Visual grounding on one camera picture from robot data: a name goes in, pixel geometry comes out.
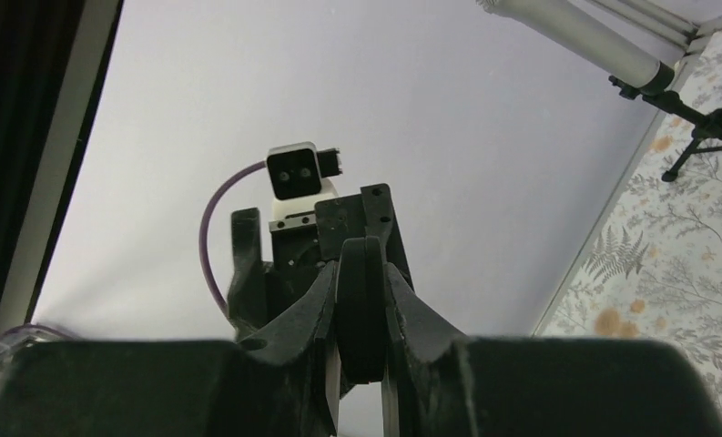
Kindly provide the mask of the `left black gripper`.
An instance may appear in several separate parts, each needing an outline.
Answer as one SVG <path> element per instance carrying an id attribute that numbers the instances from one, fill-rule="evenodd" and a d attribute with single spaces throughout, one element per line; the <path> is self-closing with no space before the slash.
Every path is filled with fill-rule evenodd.
<path id="1" fill-rule="evenodd" d="M 247 337 L 239 343 L 245 357 L 242 435 L 337 432 L 335 261 L 346 239 L 370 236 L 380 240 L 390 262 L 384 294 L 384 434 L 447 436 L 453 427 L 464 427 L 464 388 L 453 350 L 464 335 L 407 282 L 411 270 L 388 185 L 362 187 L 355 195 L 322 200 L 311 210 L 271 221 L 269 235 L 273 259 L 266 261 L 259 210 L 232 213 L 228 315 L 239 337 Z"/>

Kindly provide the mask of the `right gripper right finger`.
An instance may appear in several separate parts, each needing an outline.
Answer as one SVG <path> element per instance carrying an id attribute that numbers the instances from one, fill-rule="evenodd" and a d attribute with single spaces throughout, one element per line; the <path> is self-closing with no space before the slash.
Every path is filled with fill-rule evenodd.
<path id="1" fill-rule="evenodd" d="M 455 341 L 399 387 L 400 436 L 722 436 L 702 378 L 647 340 Z"/>

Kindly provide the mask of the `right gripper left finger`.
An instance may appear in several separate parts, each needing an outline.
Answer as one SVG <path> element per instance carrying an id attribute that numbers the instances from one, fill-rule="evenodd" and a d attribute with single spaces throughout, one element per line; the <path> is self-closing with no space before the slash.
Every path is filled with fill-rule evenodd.
<path id="1" fill-rule="evenodd" d="M 263 339 L 58 341 L 0 381 L 0 436 L 332 436 L 337 398 L 305 349 Z"/>

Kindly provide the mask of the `floral patterned mat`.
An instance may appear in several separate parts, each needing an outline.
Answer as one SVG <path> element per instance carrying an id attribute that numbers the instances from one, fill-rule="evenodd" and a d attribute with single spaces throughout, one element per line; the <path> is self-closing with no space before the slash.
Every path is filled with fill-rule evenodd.
<path id="1" fill-rule="evenodd" d="M 693 127 L 665 116 L 620 188 L 568 283 L 537 328 L 542 336 L 662 340 L 703 376 L 722 414 L 722 150 L 691 157 L 672 182 Z"/>

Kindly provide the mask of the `silver microphone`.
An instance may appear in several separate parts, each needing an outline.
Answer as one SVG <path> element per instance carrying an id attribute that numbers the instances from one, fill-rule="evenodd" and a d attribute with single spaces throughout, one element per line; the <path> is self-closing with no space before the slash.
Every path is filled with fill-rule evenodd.
<path id="1" fill-rule="evenodd" d="M 511 18 L 610 74 L 626 96 L 656 96 L 676 71 L 568 1 L 489 0 L 488 14 Z"/>

